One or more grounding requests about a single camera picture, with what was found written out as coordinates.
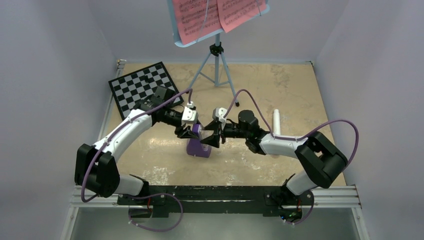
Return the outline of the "purple metronome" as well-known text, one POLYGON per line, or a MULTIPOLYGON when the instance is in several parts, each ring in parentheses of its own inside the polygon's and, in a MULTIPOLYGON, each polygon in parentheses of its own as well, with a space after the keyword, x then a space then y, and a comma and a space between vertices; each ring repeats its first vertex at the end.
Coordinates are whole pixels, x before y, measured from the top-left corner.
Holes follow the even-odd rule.
POLYGON ((200 142, 203 136, 203 126, 201 124, 195 124, 192 131, 198 139, 190 138, 187 141, 186 153, 193 157, 209 158, 212 152, 212 147, 200 142))

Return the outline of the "light blue music stand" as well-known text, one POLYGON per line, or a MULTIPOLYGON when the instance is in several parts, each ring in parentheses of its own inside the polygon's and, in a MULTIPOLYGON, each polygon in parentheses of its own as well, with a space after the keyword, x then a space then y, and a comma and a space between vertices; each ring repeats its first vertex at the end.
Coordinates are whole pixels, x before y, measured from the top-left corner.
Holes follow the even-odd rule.
MULTIPOLYGON (((172 0, 167 1, 167 6, 168 6, 168 12, 169 12, 170 20, 171 20, 172 31, 173 31, 173 40, 174 40, 174 44, 176 46, 178 46, 180 48, 186 48, 186 47, 192 46, 192 45, 194 45, 194 44, 196 44, 200 41, 206 40, 208 38, 211 38, 211 37, 214 38, 214 43, 209 46, 209 50, 208 50, 208 53, 206 55, 206 58, 204 59, 204 61, 200 65, 200 67, 198 68, 198 70, 195 73, 193 79, 191 80, 189 86, 192 87, 194 85, 198 76, 204 75, 202 70, 203 70, 205 64, 207 63, 207 61, 209 60, 210 57, 214 57, 214 66, 215 66, 214 77, 211 78, 211 77, 207 76, 206 79, 213 82, 216 87, 228 84, 230 86, 232 93, 234 94, 236 92, 236 90, 235 90, 235 87, 234 87, 234 84, 233 84, 233 81, 232 81, 232 78, 231 78, 231 75, 230 75, 230 70, 229 70, 225 55, 224 55, 224 48, 222 46, 222 41, 221 41, 221 34, 225 33, 223 28, 216 30, 216 31, 214 31, 214 32, 212 32, 212 33, 210 33, 206 36, 203 36, 202 38, 200 38, 199 41, 194 41, 194 42, 191 42, 187 45, 183 45, 182 42, 181 42, 179 33, 178 33, 174 8, 172 6, 172 0)), ((269 2, 267 1, 267 9, 265 10, 265 12, 262 13, 262 15, 269 12, 269 10, 270 10, 269 2)))

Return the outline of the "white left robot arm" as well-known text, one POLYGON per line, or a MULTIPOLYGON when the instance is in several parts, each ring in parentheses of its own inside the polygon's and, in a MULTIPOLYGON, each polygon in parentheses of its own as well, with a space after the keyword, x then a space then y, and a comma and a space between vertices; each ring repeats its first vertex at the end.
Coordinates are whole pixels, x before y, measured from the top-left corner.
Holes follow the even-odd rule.
POLYGON ((187 88, 176 93, 159 86, 153 95, 137 101, 129 115, 108 135, 89 145, 82 144, 76 154, 74 182, 81 186, 80 197, 87 203, 86 190, 94 197, 108 198, 113 194, 127 195, 138 205, 149 199, 149 182, 139 176, 120 174, 117 162, 137 138, 156 123, 175 127, 180 139, 197 139, 191 126, 197 124, 198 113, 195 103, 189 99, 183 111, 176 111, 171 104, 183 94, 191 95, 187 88))

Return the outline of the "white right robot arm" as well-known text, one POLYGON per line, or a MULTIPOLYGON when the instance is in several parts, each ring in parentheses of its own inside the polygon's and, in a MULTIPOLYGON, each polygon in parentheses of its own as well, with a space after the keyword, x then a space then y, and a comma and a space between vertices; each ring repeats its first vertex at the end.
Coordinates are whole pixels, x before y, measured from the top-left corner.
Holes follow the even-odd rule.
POLYGON ((329 188, 348 165, 347 157, 321 132, 293 137, 275 135, 264 130, 251 110, 239 112, 237 122, 227 120, 225 108, 213 112, 212 121, 204 127, 210 135, 201 136, 204 145, 219 148, 227 138, 244 139, 255 154, 285 156, 299 160, 303 171, 294 174, 283 185, 280 196, 288 204, 316 187, 329 188))

